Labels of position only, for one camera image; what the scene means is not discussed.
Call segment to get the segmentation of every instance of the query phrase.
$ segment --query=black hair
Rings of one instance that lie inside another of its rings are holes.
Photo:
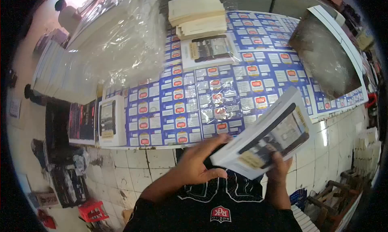
[[[63,5],[66,4],[66,1],[65,0],[58,0],[56,3],[55,3],[55,10],[56,11],[61,11],[63,9]]]
[[[24,97],[26,99],[29,99],[30,98],[30,95],[31,95],[31,85],[30,84],[26,84],[26,87],[24,88]]]

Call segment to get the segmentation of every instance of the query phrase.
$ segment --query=man in white shirt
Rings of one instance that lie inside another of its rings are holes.
[[[60,12],[58,22],[61,27],[64,27],[70,35],[73,35],[81,21],[81,16],[77,13],[77,9],[67,6],[65,0],[58,0],[55,3],[55,10]]]

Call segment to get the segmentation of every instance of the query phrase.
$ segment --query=hand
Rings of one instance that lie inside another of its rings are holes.
[[[227,134],[220,134],[216,138],[208,139],[197,146],[188,148],[183,154],[176,167],[171,169],[174,177],[181,185],[202,184],[211,179],[222,177],[227,178],[228,174],[221,168],[207,170],[203,161],[220,144],[228,142],[230,137]]]
[[[292,165],[292,157],[283,161],[283,157],[279,152],[274,152],[272,155],[274,167],[267,171],[268,181],[275,183],[285,183],[288,170]]]

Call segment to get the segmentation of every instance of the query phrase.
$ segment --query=uncut label sheet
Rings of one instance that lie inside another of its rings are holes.
[[[299,20],[263,12],[228,12],[242,60],[183,72],[180,40],[168,31],[165,70],[157,82],[107,89],[105,98],[125,97],[127,146],[197,143],[220,133],[238,135],[290,87],[301,94],[311,118],[364,103],[361,88],[328,101],[307,76],[288,40]]]

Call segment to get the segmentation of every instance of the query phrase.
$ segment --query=white tiled floor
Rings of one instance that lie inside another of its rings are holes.
[[[314,124],[315,140],[307,143],[295,157],[287,175],[287,193],[306,188],[322,191],[329,180],[339,181],[342,171],[351,168],[355,125],[364,121],[364,108],[358,107],[334,118]],[[103,201],[113,226],[123,225],[121,211],[133,208],[141,192],[175,166],[175,150],[88,150],[91,160],[102,158],[102,165],[87,169],[87,186]],[[268,178],[261,184],[265,195]]]

